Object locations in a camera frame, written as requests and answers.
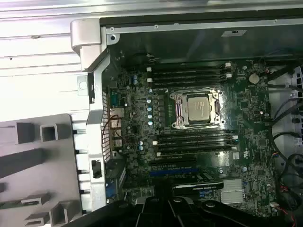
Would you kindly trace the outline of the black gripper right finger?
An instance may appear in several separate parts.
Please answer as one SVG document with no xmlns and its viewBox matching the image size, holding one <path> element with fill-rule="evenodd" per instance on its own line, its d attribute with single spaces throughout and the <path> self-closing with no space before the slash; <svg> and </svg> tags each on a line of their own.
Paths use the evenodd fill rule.
<svg viewBox="0 0 303 227">
<path fill-rule="evenodd" d="M 191 199 L 173 197 L 167 201 L 174 227 L 267 227 L 268 220 L 223 203 L 208 200 L 196 205 Z"/>
</svg>

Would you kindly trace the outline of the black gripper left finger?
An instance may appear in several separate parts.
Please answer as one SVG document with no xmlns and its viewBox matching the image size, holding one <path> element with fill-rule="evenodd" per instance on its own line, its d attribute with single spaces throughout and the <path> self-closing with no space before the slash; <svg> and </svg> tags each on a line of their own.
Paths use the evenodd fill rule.
<svg viewBox="0 0 303 227">
<path fill-rule="evenodd" d="M 162 227 L 168 197 L 141 197 L 136 205 L 116 201 L 80 218 L 81 227 Z"/>
</svg>

